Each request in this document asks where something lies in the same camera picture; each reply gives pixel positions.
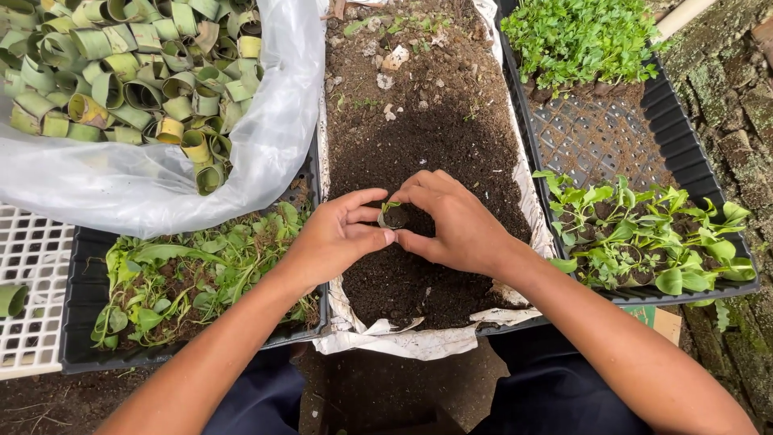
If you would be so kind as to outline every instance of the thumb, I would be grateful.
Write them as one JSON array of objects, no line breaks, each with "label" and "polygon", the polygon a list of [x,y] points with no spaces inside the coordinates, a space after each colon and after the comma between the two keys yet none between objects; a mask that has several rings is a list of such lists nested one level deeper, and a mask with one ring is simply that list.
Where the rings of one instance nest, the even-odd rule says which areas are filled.
[{"label": "thumb", "polygon": [[433,263],[442,263],[443,246],[436,238],[424,237],[408,230],[397,230],[397,243],[408,252]]},{"label": "thumb", "polygon": [[354,242],[360,255],[378,251],[392,244],[397,238],[389,228],[373,228],[372,231],[358,235]]}]

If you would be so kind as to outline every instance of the stone wall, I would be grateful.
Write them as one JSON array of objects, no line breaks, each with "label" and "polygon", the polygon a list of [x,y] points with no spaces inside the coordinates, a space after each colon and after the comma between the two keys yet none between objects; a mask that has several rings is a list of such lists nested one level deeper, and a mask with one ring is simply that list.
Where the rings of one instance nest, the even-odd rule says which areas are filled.
[{"label": "stone wall", "polygon": [[773,3],[720,0],[672,38],[663,56],[725,195],[752,211],[745,236],[761,291],[713,307],[681,307],[683,346],[773,435]]}]

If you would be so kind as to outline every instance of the dark blue pants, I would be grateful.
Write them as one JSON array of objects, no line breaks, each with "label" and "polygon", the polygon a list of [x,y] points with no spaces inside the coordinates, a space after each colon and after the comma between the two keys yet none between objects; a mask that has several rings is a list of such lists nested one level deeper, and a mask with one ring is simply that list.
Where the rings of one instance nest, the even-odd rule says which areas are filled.
[{"label": "dark blue pants", "polygon": [[[510,376],[497,381],[491,414],[470,434],[653,433],[553,325],[492,335],[489,343]],[[203,433],[297,434],[305,380],[289,356],[288,346],[259,352]]]}]

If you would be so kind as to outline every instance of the white plastic grid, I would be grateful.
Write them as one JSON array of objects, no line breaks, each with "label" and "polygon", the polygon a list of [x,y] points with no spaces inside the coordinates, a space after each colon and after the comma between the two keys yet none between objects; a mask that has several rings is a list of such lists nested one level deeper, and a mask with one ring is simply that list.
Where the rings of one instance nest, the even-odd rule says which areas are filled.
[{"label": "white plastic grid", "polygon": [[0,202],[0,284],[26,284],[25,309],[0,317],[0,379],[57,372],[73,225]]}]

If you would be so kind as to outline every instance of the white pipe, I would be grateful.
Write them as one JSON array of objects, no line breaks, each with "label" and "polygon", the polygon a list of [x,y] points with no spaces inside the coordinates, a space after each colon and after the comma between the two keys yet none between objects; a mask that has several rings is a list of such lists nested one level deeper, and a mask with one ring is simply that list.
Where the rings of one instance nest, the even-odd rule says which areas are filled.
[{"label": "white pipe", "polygon": [[666,15],[658,24],[658,30],[660,35],[652,41],[659,43],[670,38],[679,29],[682,29],[688,22],[692,21],[695,17],[705,11],[706,8],[711,6],[716,0],[684,0],[676,9]]}]

